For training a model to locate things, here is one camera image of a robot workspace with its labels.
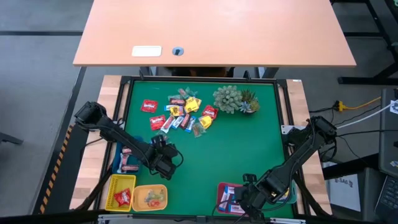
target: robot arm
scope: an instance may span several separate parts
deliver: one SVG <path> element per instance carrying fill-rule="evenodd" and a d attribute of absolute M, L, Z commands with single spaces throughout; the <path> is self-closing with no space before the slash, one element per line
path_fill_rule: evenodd
<path fill-rule="evenodd" d="M 288 142 L 296 145 L 296 150 L 280 166 L 268 170 L 257 180 L 254 174 L 244 174 L 242 187 L 235 188 L 235 196 L 241 208 L 249 215 L 251 222 L 264 222 L 261 208 L 266 202 L 275 204 L 290 187 L 292 175 L 311 155 L 324 144 L 331 144 L 336 137 L 336 128 L 325 118 L 312 117 L 303 130 L 292 129 Z"/>
<path fill-rule="evenodd" d="M 178 154 L 174 144 L 166 144 L 163 136 L 155 136 L 152 144 L 139 141 L 107 117 L 103 106 L 87 102 L 75 114 L 76 123 L 83 129 L 99 129 L 100 136 L 110 142 L 120 142 L 129 149 L 134 157 L 150 170 L 156 170 L 162 177 L 170 180 L 175 168 L 172 158 Z"/>

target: light wood desk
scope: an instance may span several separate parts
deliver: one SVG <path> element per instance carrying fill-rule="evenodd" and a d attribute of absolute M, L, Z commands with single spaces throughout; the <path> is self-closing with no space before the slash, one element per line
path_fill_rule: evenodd
<path fill-rule="evenodd" d="M 113 116 L 115 102 L 119 92 L 120 80 L 121 76 L 106 75 L 99 93 L 98 103 L 106 108 L 109 117 Z M 287 86 L 289 91 L 290 105 L 292 108 L 292 115 L 295 122 L 294 125 L 306 125 L 307 122 L 305 120 L 309 118 L 310 115 L 308 113 L 307 101 L 305 99 L 302 82 L 300 80 L 287 80 Z M 121 109 L 119 111 L 119 118 L 123 116 L 127 89 L 128 88 L 125 86 L 121 101 Z M 279 89 L 279 94 L 282 105 L 282 114 L 284 120 L 287 121 L 284 92 L 281 88 Z M 87 141 L 90 142 L 98 138 L 99 132 L 89 133 Z M 86 147 L 83 159 L 81 161 L 78 178 L 76 180 L 70 208 L 76 208 L 79 206 L 98 183 L 101 166 L 104 161 L 105 149 L 106 141 L 99 141 Z M 110 155 L 109 161 L 111 162 L 113 160 L 114 151 L 112 151 Z M 314 155 L 304 164 L 303 173 L 305 184 L 308 190 L 311 192 L 315 200 L 322 206 L 322 208 L 331 214 L 330 202 L 325 188 L 325 181 L 323 180 L 322 167 L 319 161 L 318 152 L 314 153 Z M 101 196 L 101 203 L 99 206 L 100 208 L 104 208 L 106 195 L 108 193 L 108 186 L 108 183 L 104 186 L 103 194 Z M 303 209 L 300 206 L 302 204 L 300 194 L 297 194 L 297 201 L 298 210 L 300 213 L 303 213 Z"/>
<path fill-rule="evenodd" d="M 137 45 L 160 57 L 133 57 Z M 174 56 L 172 49 L 183 47 Z M 95 0 L 78 66 L 353 67 L 329 0 Z"/>

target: potted succulent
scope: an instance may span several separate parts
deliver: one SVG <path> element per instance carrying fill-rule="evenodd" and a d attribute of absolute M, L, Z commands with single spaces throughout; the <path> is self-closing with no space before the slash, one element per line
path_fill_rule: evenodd
<path fill-rule="evenodd" d="M 242 93 L 236 89 L 236 86 L 218 88 L 213 96 L 215 98 L 214 105 L 227 113 L 233 114 L 242 104 Z"/>
<path fill-rule="evenodd" d="M 245 114 L 253 114 L 260 109 L 260 104 L 255 93 L 249 89 L 242 91 L 242 103 L 239 109 Z"/>

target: yellow cable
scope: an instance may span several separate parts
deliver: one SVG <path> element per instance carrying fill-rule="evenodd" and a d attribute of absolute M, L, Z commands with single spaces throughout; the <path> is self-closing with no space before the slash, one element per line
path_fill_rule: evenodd
<path fill-rule="evenodd" d="M 380 100 L 380 99 L 381 99 L 381 96 L 379 96 L 379 97 L 377 97 L 376 99 L 373 99 L 373 100 L 371 100 L 371 101 L 369 101 L 369 102 L 367 102 L 367 103 L 364 103 L 364 104 L 362 104 L 362 105 L 360 105 L 360 106 L 356 106 L 356 107 L 351 108 L 351 107 L 342 105 L 342 108 L 343 108 L 344 110 L 356 110 L 356 109 L 360 109 L 360 108 L 362 108 L 362 107 L 364 107 L 364 106 L 367 106 L 367 105 L 369 105 L 369 104 L 371 104 L 371 103 L 373 103 L 373 102 L 375 102 L 375 101 L 377 101 L 377 100 Z"/>

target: green table mat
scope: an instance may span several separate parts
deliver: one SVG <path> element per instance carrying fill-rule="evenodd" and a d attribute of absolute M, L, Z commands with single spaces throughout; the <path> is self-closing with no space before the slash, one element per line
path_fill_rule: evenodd
<path fill-rule="evenodd" d="M 255 91 L 261 109 L 252 115 L 240 111 L 235 114 L 219 111 L 213 124 L 199 138 L 180 128 L 170 129 L 167 135 L 183 154 L 184 162 L 176 169 L 171 180 L 162 179 L 160 175 L 150 175 L 146 167 L 137 175 L 136 185 L 164 184 L 169 196 L 165 210 L 141 213 L 211 215 L 220 182 L 242 184 L 243 174 L 256 174 L 260 178 L 267 169 L 284 162 L 274 86 L 270 84 L 135 81 L 126 131 L 149 142 L 157 132 L 150 129 L 149 118 L 162 114 L 166 119 L 169 117 L 169 112 L 164 111 L 164 106 L 169 104 L 167 96 L 176 95 L 179 88 L 185 89 L 188 86 L 197 91 L 197 98 L 202 103 L 198 112 L 191 114 L 198 118 L 206 105 L 213 105 L 213 92 L 225 85 Z M 141 111 L 144 100 L 159 103 L 155 113 Z M 179 156 L 173 158 L 174 164 L 179 162 Z M 285 205 L 278 210 L 266 212 L 266 216 L 292 218 L 292 206 Z"/>

